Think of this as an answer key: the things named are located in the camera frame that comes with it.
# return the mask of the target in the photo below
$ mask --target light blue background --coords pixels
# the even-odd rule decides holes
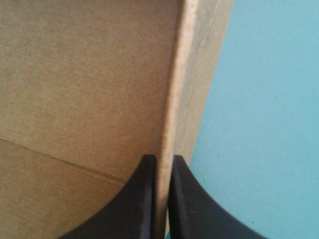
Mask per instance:
[[[271,239],[319,239],[319,0],[235,2],[191,169]]]

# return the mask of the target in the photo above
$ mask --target cardboard box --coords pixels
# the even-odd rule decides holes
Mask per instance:
[[[232,0],[0,2],[0,238],[56,238],[158,156],[189,161]]]

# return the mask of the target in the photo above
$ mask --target black plastic piece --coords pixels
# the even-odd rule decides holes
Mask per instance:
[[[156,158],[144,155],[118,195],[60,239],[151,239]]]
[[[264,239],[219,206],[175,156],[168,213],[172,239]]]

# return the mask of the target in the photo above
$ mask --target cardboard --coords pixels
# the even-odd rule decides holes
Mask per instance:
[[[0,2],[0,238],[56,238],[190,160],[232,0]]]
[[[127,180],[157,154],[176,0],[0,2],[0,138]]]
[[[0,238],[55,239],[98,212],[122,186],[0,140]]]
[[[180,6],[157,172],[158,239],[164,235],[172,158],[190,161],[232,6],[233,0],[186,0]]]

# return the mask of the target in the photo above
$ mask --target blue surface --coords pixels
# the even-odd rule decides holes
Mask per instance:
[[[319,238],[319,1],[238,0],[191,169],[271,239]]]

